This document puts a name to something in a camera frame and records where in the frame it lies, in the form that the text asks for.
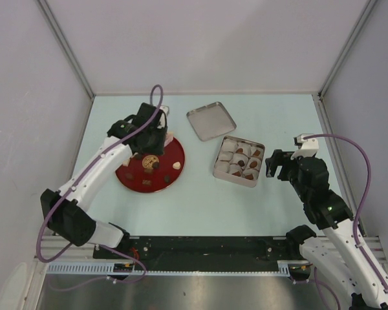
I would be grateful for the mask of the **red round plate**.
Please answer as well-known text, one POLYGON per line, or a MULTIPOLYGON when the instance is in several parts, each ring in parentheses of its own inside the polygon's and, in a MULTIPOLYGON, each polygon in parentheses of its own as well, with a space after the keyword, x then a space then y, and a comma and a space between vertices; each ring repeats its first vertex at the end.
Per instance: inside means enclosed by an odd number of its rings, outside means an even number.
POLYGON ((164 148, 163 155, 135 155, 115 172, 118 181, 131 191, 152 193, 162 191, 172 185, 181 175, 186 162, 182 144, 176 138, 164 148), (174 169, 173 164, 180 162, 181 167, 174 169), (143 180, 151 180, 151 186, 142 184, 143 180))

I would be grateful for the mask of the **pink square tin box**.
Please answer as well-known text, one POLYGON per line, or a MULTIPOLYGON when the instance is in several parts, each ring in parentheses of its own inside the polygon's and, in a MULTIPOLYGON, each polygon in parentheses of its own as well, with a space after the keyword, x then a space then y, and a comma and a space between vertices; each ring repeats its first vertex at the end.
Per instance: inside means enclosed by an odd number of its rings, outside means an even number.
POLYGON ((254 188, 263 167, 265 146, 261 143, 234 136, 222 139, 213 176, 237 185, 254 188))

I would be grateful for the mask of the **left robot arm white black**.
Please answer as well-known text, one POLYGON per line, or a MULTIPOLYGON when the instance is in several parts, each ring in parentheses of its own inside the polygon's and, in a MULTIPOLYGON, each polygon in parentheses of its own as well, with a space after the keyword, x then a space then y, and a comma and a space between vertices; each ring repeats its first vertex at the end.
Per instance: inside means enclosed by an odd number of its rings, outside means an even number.
POLYGON ((125 231, 112 223, 91 218, 88 210, 108 178, 135 154, 161 155, 166 144, 168 107, 141 104, 137 114, 114 123, 86 167, 58 190, 40 197, 45 223, 54 233, 80 247, 107 246, 116 258, 129 253, 125 231))

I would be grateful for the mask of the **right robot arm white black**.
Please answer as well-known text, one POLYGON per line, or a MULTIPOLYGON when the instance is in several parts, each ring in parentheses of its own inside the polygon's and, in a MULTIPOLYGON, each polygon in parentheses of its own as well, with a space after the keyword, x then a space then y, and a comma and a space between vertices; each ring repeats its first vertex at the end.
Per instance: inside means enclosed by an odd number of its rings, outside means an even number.
POLYGON ((388 309, 388 275, 365 244, 352 211, 330 189, 326 163, 315 156, 296 158, 292 152, 276 149, 265 164, 267 177, 293 186, 309 222, 338 251, 330 253, 312 229, 301 225, 286 234, 287 255, 313 263, 347 298, 351 309, 388 309))

